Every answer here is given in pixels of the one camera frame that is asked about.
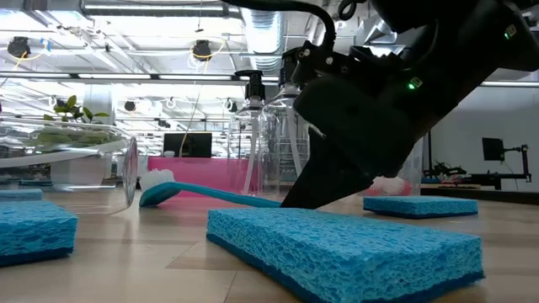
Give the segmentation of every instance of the sponge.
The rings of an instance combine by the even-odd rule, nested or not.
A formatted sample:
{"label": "sponge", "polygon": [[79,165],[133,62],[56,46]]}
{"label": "sponge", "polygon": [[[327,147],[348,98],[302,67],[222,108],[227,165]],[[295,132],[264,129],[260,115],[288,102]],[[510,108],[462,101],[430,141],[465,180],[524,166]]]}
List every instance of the sponge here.
{"label": "sponge", "polygon": [[365,197],[363,210],[409,219],[437,218],[476,215],[478,202],[473,199],[433,196]]}
{"label": "sponge", "polygon": [[73,252],[77,217],[46,201],[0,201],[0,266]]}
{"label": "sponge", "polygon": [[0,190],[0,202],[39,201],[41,199],[43,199],[41,189]]}
{"label": "sponge", "polygon": [[351,215],[210,210],[206,237],[306,302],[428,302],[484,277],[479,237]]}

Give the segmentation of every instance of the white wall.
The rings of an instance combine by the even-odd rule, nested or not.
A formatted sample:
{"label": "white wall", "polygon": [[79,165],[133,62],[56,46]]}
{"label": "white wall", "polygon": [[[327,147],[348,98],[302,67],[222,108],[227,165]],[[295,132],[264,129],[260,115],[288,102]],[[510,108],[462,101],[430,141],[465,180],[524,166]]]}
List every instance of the white wall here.
{"label": "white wall", "polygon": [[[433,128],[433,161],[461,166],[469,173],[509,173],[507,166],[483,160],[481,138],[502,139],[505,148],[527,144],[532,183],[517,180],[518,187],[520,191],[539,191],[538,97],[536,88],[476,89]],[[519,152],[508,152],[505,158],[515,173],[522,173]],[[502,180],[502,190],[516,190],[515,181]]]}

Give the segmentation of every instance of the wood table surface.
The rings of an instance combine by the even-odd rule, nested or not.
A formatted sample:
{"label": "wood table surface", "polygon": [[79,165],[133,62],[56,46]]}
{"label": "wood table surface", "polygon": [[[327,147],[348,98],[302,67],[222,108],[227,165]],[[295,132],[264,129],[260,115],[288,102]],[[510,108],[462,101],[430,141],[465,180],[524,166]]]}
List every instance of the wood table surface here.
{"label": "wood table surface", "polygon": [[[118,214],[82,215],[71,257],[0,268],[0,302],[299,301],[205,240],[207,211],[237,205],[187,198],[140,210],[138,195]],[[487,278],[435,302],[539,302],[539,206],[481,201],[479,209],[475,216],[412,221],[364,213],[359,197],[323,208],[479,235]]]}

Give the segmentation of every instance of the black monitor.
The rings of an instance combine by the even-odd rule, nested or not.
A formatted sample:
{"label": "black monitor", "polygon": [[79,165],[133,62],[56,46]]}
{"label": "black monitor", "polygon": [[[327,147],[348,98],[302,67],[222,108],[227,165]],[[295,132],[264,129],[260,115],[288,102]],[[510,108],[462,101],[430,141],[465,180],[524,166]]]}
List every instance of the black monitor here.
{"label": "black monitor", "polygon": [[504,161],[504,142],[501,139],[483,138],[483,157],[485,161]]}
{"label": "black monitor", "polygon": [[[167,133],[164,137],[163,151],[174,152],[179,157],[184,133]],[[211,157],[211,133],[189,133],[185,138],[182,157]]]}

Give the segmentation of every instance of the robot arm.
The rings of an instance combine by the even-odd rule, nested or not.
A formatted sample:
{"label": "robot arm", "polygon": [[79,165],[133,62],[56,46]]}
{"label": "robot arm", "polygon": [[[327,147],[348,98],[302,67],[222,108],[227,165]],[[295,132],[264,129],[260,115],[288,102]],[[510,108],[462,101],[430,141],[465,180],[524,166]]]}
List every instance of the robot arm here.
{"label": "robot arm", "polygon": [[[323,15],[292,1],[225,2]],[[302,87],[294,108],[316,127],[312,155],[282,206],[317,208],[368,188],[377,176],[396,176],[414,143],[496,69],[537,70],[539,45],[521,12],[535,4],[371,0],[394,32],[424,27],[406,53],[383,57],[361,46],[347,56],[333,52],[334,24],[324,12],[328,34],[319,46],[298,48],[293,75]]]}

